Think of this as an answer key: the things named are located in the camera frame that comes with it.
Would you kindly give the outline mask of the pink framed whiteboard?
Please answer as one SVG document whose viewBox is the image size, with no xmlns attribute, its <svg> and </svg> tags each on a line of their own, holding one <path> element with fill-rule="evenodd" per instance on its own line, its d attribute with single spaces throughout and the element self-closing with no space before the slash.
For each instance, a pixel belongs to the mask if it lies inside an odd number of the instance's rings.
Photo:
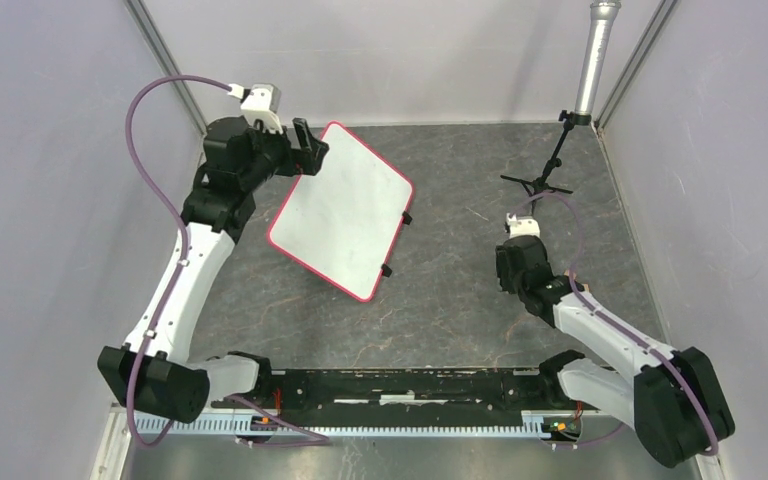
<svg viewBox="0 0 768 480">
<path fill-rule="evenodd" d="M 370 301 L 398 235 L 410 223 L 413 182 L 355 132 L 332 121 L 322 168 L 291 187 L 269 244 L 359 302 Z"/>
</svg>

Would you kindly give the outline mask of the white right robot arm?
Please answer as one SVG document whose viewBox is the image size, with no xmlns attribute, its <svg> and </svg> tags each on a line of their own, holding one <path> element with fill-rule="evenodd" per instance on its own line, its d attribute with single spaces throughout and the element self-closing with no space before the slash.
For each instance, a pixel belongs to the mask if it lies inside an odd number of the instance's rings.
<svg viewBox="0 0 768 480">
<path fill-rule="evenodd" d="M 496 246 L 495 269 L 503 292 L 604 362 L 575 350 L 543 362 L 537 392 L 545 405 L 580 401 L 609 414 L 668 468 L 717 455 L 720 442 L 735 433 L 709 357 L 657 341 L 610 312 L 570 274 L 553 271 L 539 237 L 512 236 Z"/>
</svg>

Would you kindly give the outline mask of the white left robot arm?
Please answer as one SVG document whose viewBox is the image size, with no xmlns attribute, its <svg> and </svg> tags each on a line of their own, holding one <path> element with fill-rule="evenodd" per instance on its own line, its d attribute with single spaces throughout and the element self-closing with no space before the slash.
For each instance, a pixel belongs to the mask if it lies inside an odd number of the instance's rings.
<svg viewBox="0 0 768 480">
<path fill-rule="evenodd" d="M 209 124 L 204 161 L 175 213 L 179 231 L 161 283 L 123 343 L 103 347 L 97 359 L 121 406 L 189 424 L 232 394 L 255 408 L 272 399 L 266 358 L 230 352 L 193 362 L 190 345 L 216 276 L 254 213 L 255 191 L 274 176 L 316 175 L 328 151 L 303 118 L 278 133 L 244 117 Z"/>
</svg>

